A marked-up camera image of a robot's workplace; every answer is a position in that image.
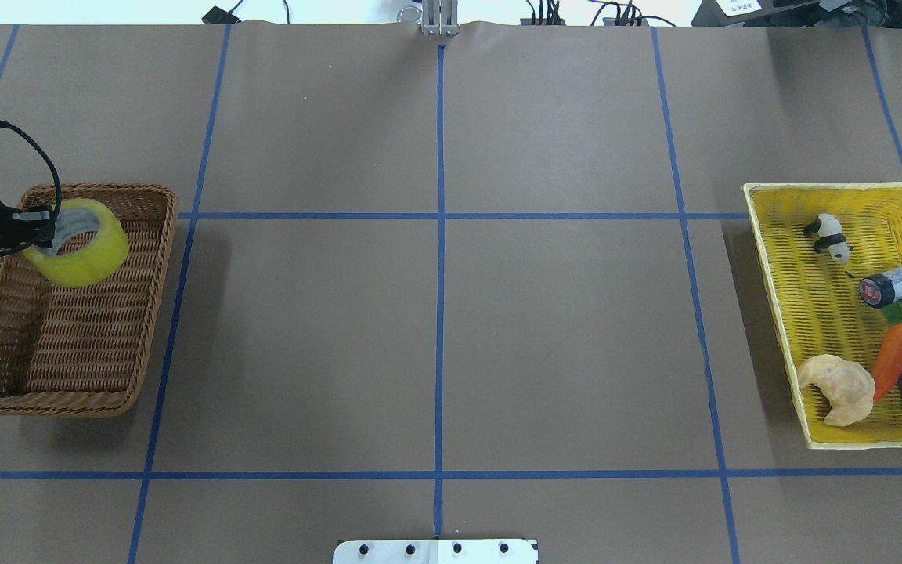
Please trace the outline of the clear yellow tape roll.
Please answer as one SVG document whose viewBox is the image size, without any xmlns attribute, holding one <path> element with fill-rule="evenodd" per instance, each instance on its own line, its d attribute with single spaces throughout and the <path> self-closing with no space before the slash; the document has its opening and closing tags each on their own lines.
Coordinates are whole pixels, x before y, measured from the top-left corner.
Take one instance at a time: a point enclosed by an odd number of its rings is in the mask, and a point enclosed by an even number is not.
<svg viewBox="0 0 902 564">
<path fill-rule="evenodd" d="M 32 245 L 22 255 L 51 283 L 82 288 L 114 275 L 129 254 L 128 235 L 114 213 L 88 197 L 62 201 L 47 248 Z"/>
</svg>

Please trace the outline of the brown wicker basket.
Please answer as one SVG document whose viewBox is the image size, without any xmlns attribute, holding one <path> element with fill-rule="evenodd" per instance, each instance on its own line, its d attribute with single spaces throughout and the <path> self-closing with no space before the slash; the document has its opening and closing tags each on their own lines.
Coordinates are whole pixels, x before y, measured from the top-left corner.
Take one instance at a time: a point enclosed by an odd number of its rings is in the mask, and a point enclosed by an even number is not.
<svg viewBox="0 0 902 564">
<path fill-rule="evenodd" d="M 110 208 L 128 259 L 82 288 L 51 283 L 22 253 L 0 259 L 0 414 L 115 417 L 146 379 L 178 196 L 160 183 L 69 183 L 62 193 Z"/>
</svg>

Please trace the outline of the yellow plastic basket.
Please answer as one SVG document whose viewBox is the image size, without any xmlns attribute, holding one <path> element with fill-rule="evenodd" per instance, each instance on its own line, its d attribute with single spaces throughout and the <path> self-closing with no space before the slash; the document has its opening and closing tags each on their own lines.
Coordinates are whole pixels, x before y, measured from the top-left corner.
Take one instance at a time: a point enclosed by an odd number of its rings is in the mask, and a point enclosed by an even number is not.
<svg viewBox="0 0 902 564">
<path fill-rule="evenodd" d="M 774 329 L 806 445 L 821 450 L 902 447 L 902 393 L 894 389 L 865 420 L 829 426 L 820 390 L 801 388 L 799 365 L 833 354 L 870 368 L 887 329 L 863 303 L 859 279 L 902 265 L 902 182 L 745 183 L 745 204 Z M 803 234 L 817 214 L 839 219 L 853 246 L 847 265 L 813 253 Z"/>
</svg>

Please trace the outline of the panda figurine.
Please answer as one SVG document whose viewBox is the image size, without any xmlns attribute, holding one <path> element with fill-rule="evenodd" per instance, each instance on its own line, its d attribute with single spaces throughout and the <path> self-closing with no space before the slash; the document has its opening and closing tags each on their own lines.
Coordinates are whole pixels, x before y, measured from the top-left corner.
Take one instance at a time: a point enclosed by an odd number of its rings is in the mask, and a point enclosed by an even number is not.
<svg viewBox="0 0 902 564">
<path fill-rule="evenodd" d="M 813 253 L 828 255 L 840 265 L 849 263 L 854 248 L 842 231 L 841 222 L 834 215 L 817 214 L 808 225 L 805 225 L 803 234 L 806 238 L 814 239 L 811 244 Z"/>
</svg>

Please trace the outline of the toy bread croissant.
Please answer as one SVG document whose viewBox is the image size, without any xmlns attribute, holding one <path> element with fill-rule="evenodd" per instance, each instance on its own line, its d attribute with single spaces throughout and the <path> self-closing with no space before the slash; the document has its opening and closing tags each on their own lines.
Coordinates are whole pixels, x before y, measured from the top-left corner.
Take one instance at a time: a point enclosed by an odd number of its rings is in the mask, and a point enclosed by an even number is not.
<svg viewBox="0 0 902 564">
<path fill-rule="evenodd" d="M 875 381 L 857 362 L 831 354 L 813 356 L 799 365 L 797 379 L 801 388 L 815 386 L 828 401 L 825 425 L 850 426 L 872 414 Z"/>
</svg>

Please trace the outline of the small labelled can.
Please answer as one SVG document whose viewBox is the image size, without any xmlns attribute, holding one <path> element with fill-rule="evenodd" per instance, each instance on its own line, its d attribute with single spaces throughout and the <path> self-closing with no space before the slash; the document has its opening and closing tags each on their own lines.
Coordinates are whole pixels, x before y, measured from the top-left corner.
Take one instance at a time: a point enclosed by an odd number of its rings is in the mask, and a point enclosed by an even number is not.
<svg viewBox="0 0 902 564">
<path fill-rule="evenodd" d="M 863 303 L 874 309 L 902 301 L 902 265 L 859 279 L 857 289 Z"/>
</svg>

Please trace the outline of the toy carrot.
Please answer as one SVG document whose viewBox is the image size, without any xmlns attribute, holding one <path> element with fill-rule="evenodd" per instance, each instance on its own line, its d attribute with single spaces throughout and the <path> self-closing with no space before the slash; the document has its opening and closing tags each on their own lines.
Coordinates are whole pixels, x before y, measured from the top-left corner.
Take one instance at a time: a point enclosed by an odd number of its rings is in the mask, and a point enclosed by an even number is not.
<svg viewBox="0 0 902 564">
<path fill-rule="evenodd" d="M 902 376 L 902 300 L 883 306 L 881 312 L 888 329 L 870 371 L 875 383 L 874 404 L 880 403 Z"/>
</svg>

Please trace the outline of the aluminium frame post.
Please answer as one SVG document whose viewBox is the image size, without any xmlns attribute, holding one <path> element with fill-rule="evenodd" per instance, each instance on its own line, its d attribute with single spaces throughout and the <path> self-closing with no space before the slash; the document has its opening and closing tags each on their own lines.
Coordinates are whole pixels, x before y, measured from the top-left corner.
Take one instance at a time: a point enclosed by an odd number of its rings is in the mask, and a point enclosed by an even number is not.
<svg viewBox="0 0 902 564">
<path fill-rule="evenodd" d="M 459 2 L 457 0 L 417 1 L 421 10 L 421 32 L 425 36 L 452 37 L 458 35 Z"/>
</svg>

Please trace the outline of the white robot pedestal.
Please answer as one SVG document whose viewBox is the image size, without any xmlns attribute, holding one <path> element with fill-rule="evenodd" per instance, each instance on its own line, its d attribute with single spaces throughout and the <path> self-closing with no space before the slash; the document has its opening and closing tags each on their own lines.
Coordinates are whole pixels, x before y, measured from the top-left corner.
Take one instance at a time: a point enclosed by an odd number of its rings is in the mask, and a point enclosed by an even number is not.
<svg viewBox="0 0 902 564">
<path fill-rule="evenodd" d="M 419 539 L 343 541 L 333 563 L 538 563 L 536 541 Z"/>
</svg>

